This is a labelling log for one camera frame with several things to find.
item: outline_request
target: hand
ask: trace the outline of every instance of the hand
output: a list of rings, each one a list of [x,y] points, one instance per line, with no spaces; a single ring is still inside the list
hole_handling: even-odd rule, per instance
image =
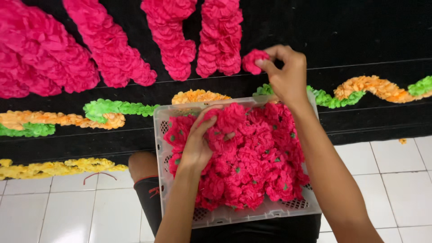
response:
[[[265,50],[271,60],[256,60],[255,64],[267,72],[274,93],[292,109],[298,104],[308,103],[306,93],[306,57],[289,45],[275,45]],[[284,62],[280,70],[274,60]]]
[[[186,141],[186,145],[183,150],[183,156],[181,157],[181,162],[178,165],[178,173],[184,169],[192,169],[194,172],[201,174],[201,171],[206,167],[210,158],[213,155],[213,151],[209,148],[207,140],[203,138],[204,134],[207,132],[207,129],[212,127],[217,120],[216,116],[208,119],[201,123],[198,127],[198,124],[204,118],[204,115],[207,111],[211,109],[222,109],[223,105],[213,105],[205,108],[197,120],[191,127],[191,131],[189,132],[189,136]]]

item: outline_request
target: black shorts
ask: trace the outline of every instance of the black shorts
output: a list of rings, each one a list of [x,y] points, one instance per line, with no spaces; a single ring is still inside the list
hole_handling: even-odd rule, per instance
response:
[[[133,186],[153,235],[162,221],[159,177],[142,178]],[[321,214],[273,218],[192,230],[191,242],[316,242]]]

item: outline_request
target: red string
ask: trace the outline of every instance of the red string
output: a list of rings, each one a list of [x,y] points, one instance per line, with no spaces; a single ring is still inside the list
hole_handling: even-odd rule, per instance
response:
[[[105,173],[105,172],[97,172],[97,173],[94,173],[94,174],[89,175],[88,177],[84,178],[84,183],[83,183],[83,185],[86,185],[86,179],[87,179],[87,178],[89,178],[89,177],[91,177],[91,176],[94,176],[94,175],[97,175],[97,174],[105,174],[105,175],[109,175],[109,176],[111,176],[112,178],[114,178],[115,180],[117,180],[114,176],[112,176],[112,175],[110,175],[110,174],[108,174],[108,173]]]

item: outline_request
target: left hand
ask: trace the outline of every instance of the left hand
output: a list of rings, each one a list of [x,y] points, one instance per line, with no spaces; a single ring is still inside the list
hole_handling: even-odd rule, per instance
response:
[[[191,127],[191,131],[189,132],[189,136],[187,138],[186,145],[183,150],[183,156],[181,157],[181,162],[178,165],[178,172],[184,169],[192,169],[196,173],[201,174],[201,171],[206,167],[210,158],[213,155],[213,151],[209,148],[207,140],[203,138],[204,134],[207,132],[207,129],[212,127],[217,120],[217,116],[213,116],[201,123],[198,127],[198,124],[204,118],[204,115],[207,111],[211,109],[222,109],[223,105],[213,105],[205,108],[197,120]]]

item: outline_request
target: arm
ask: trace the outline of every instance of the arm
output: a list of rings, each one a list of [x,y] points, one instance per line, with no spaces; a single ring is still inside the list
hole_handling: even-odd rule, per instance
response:
[[[359,187],[308,101],[306,57],[289,46],[278,45],[266,51],[285,66],[279,70],[268,60],[256,64],[267,72],[274,92],[292,112],[314,193],[337,241],[382,243]]]
[[[198,124],[208,110],[222,107],[215,105],[204,109],[192,125],[155,243],[190,242],[201,171],[213,154],[203,136],[215,124],[217,117],[213,116],[199,127]]]

